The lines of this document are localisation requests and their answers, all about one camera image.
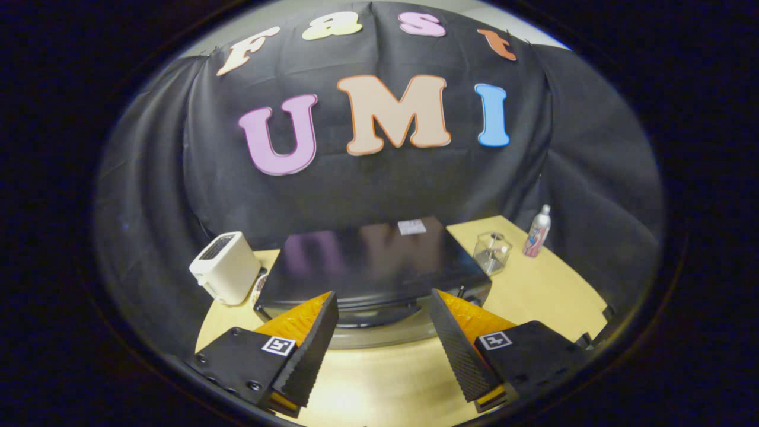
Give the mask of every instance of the small cup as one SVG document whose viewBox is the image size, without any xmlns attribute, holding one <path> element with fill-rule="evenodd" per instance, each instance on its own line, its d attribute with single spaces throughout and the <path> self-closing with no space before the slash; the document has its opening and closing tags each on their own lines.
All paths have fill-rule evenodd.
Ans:
<svg viewBox="0 0 759 427">
<path fill-rule="evenodd" d="M 474 260 L 485 273 L 492 276 L 500 273 L 512 253 L 512 244 L 499 232 L 484 232 L 477 236 L 474 246 Z"/>
</svg>

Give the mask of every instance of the letter cutout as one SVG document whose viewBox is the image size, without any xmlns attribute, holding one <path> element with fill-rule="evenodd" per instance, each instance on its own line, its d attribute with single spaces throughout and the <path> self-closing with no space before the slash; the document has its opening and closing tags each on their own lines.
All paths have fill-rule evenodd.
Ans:
<svg viewBox="0 0 759 427">
<path fill-rule="evenodd" d="M 495 51 L 495 53 L 501 55 L 509 61 L 517 60 L 517 55 L 514 55 L 506 49 L 506 46 L 511 46 L 509 42 L 502 39 L 498 34 L 496 34 L 495 31 L 479 29 L 477 32 L 485 36 L 487 39 L 487 44 L 490 45 L 490 48 Z"/>
<path fill-rule="evenodd" d="M 416 118 L 416 130 L 411 135 L 415 147 L 442 147 L 451 142 L 442 112 L 442 77 L 419 74 L 408 82 L 398 101 L 390 89 L 376 76 L 356 75 L 342 78 L 337 88 L 348 94 L 353 118 L 353 141 L 347 150 L 352 156 L 377 153 L 385 141 L 374 133 L 376 120 L 395 146 L 400 148 L 406 139 L 411 121 Z"/>
<path fill-rule="evenodd" d="M 258 51 L 258 49 L 261 49 L 261 46 L 263 46 L 263 42 L 266 41 L 266 36 L 273 36 L 278 32 L 279 27 L 271 27 L 266 31 L 262 31 L 255 36 L 250 36 L 247 39 L 232 45 L 227 62 L 225 62 L 224 66 L 216 72 L 216 75 L 220 76 L 227 74 L 240 65 L 243 65 L 248 59 L 250 59 L 245 55 L 246 53 L 254 53 Z"/>
<path fill-rule="evenodd" d="M 311 107 L 317 103 L 313 93 L 290 98 L 282 103 L 282 110 L 292 117 L 295 132 L 295 149 L 290 154 L 277 154 L 269 136 L 269 117 L 272 109 L 255 109 L 240 117 L 239 125 L 245 130 L 247 148 L 256 168 L 267 175 L 289 175 L 308 166 L 317 153 L 317 140 L 313 133 Z"/>
<path fill-rule="evenodd" d="M 482 115 L 485 126 L 477 138 L 485 147 L 504 147 L 509 145 L 509 135 L 506 134 L 506 122 L 503 114 L 503 100 L 506 91 L 492 84 L 479 83 L 474 85 L 474 91 L 482 98 Z"/>
<path fill-rule="evenodd" d="M 358 23 L 356 12 L 336 12 L 324 15 L 309 23 L 310 28 L 303 32 L 305 40 L 323 39 L 327 36 L 344 36 L 358 32 L 364 26 Z"/>
<path fill-rule="evenodd" d="M 418 14 L 415 12 L 404 12 L 398 15 L 398 19 L 403 23 L 401 30 L 417 36 L 442 37 L 446 35 L 446 29 L 438 25 L 439 19 L 431 14 Z"/>
</svg>

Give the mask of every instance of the pink letter u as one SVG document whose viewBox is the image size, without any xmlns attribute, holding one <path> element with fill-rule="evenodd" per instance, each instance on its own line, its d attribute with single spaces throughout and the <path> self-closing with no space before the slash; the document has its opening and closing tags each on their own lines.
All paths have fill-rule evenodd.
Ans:
<svg viewBox="0 0 759 427">
<path fill-rule="evenodd" d="M 299 95 L 282 103 L 282 110 L 292 117 L 295 132 L 295 149 L 290 154 L 277 154 L 269 137 L 269 117 L 272 109 L 255 109 L 240 117 L 239 125 L 245 130 L 247 148 L 256 168 L 268 175 L 289 175 L 308 166 L 317 153 L 317 140 L 313 133 L 311 107 L 317 103 L 313 93 Z"/>
</svg>

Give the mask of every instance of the black fabric backdrop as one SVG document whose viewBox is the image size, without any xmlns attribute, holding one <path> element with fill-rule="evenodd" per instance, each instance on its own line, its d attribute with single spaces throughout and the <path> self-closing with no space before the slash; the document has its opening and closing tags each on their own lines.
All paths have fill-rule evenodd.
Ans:
<svg viewBox="0 0 759 427">
<path fill-rule="evenodd" d="M 288 234 L 434 215 L 458 223 L 502 214 L 522 229 L 544 203 L 546 246 L 624 317 L 652 278 L 663 236 L 659 174 L 641 126 L 621 97 L 574 53 L 531 46 L 447 11 L 353 3 L 363 29 L 306 41 L 316 9 L 272 22 L 250 61 L 219 78 L 230 40 L 209 56 L 159 72 L 126 109 L 104 151 L 95 200 L 95 240 L 109 293 L 154 348 L 194 352 L 211 298 L 187 267 L 218 233 L 242 231 L 254 249 Z M 398 27 L 404 11 L 431 13 L 444 37 Z M 498 56 L 478 28 L 509 40 L 516 62 Z M 266 28 L 251 28 L 250 35 Z M 448 146 L 406 142 L 353 157 L 348 97 L 337 80 L 374 74 L 400 98 L 411 77 L 446 79 Z M 482 105 L 474 85 L 508 93 L 504 148 L 480 145 Z M 282 101 L 315 93 L 314 161 L 289 176 L 252 163 L 239 117 L 263 106 L 272 145 L 294 147 Z M 520 248 L 523 242 L 513 242 Z"/>
</svg>

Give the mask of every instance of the white wall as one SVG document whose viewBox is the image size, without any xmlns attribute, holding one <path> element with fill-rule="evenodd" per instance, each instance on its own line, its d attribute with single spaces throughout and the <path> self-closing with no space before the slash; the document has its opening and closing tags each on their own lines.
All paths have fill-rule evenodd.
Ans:
<svg viewBox="0 0 759 427">
<path fill-rule="evenodd" d="M 191 45 L 182 56 L 203 55 L 213 51 L 217 46 L 232 40 L 251 36 L 257 31 L 271 27 L 278 18 L 289 16 L 293 10 L 318 8 L 321 6 L 342 5 L 349 0 L 275 0 L 244 12 L 239 17 L 223 24 L 217 30 Z M 477 0 L 410 0 L 402 3 L 430 6 L 444 9 L 470 17 L 500 30 L 508 30 L 513 36 L 530 43 L 556 46 L 567 49 L 566 46 L 553 39 L 536 27 L 517 18 L 516 16 Z"/>
</svg>

